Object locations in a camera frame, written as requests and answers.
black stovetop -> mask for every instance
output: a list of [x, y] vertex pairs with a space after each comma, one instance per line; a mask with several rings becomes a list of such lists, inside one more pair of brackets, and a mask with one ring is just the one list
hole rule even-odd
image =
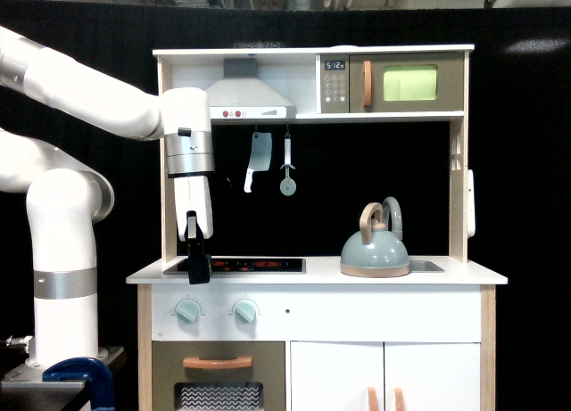
[[[165, 275], [182, 275], [188, 272], [186, 259], [163, 272]], [[265, 257], [233, 257], [213, 258], [212, 274], [303, 274], [305, 259], [303, 258], [265, 258]]]

microwave handle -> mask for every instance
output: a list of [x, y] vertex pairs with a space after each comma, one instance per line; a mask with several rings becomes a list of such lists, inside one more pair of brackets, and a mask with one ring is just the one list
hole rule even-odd
[[200, 358], [185, 358], [182, 362], [184, 368], [190, 369], [237, 369], [252, 366], [251, 357], [242, 357], [229, 360], [208, 360]]
[[377, 391], [374, 387], [368, 388], [368, 409], [369, 411], [377, 411]]
[[371, 61], [363, 62], [363, 72], [365, 74], [365, 101], [363, 106], [371, 106], [373, 97], [373, 71], [371, 69]]

black curtain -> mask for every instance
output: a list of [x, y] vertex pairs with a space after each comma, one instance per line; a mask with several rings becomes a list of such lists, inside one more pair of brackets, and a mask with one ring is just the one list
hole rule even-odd
[[[498, 409], [569, 408], [571, 10], [249, 12], [0, 0], [0, 25], [155, 95], [155, 48], [475, 44], [469, 257], [510, 281], [498, 288]], [[3, 87], [0, 127], [59, 146], [114, 186], [116, 207], [95, 225], [99, 342], [125, 347], [117, 409], [137, 409], [137, 294], [125, 277], [160, 257], [158, 144], [112, 136]], [[274, 157], [253, 193], [241, 191], [253, 130], [213, 129], [213, 254], [338, 255], [363, 206], [388, 195], [401, 204], [410, 254], [447, 253], [446, 123], [292, 125], [297, 192], [288, 198], [279, 192], [285, 127], [259, 127], [272, 132]], [[0, 255], [0, 338], [33, 333], [24, 195], [0, 194]]]

digital clock display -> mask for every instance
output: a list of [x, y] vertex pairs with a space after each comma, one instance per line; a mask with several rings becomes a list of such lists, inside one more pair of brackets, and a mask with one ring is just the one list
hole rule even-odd
[[325, 62], [325, 70], [344, 70], [345, 61], [330, 61]]

play kitchen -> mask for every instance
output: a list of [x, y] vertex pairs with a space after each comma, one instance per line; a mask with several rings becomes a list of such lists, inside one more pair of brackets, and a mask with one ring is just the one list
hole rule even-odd
[[[127, 280], [138, 288], [141, 410], [494, 410], [495, 285], [507, 279], [468, 261], [473, 48], [154, 52], [161, 91], [204, 89], [214, 127], [448, 122], [449, 253], [409, 255], [407, 213], [385, 195], [362, 202], [336, 256], [216, 256], [210, 282], [189, 285], [165, 175], [162, 259]], [[252, 136], [247, 193], [269, 168], [265, 130]], [[285, 196], [302, 194], [291, 139], [287, 129]]]

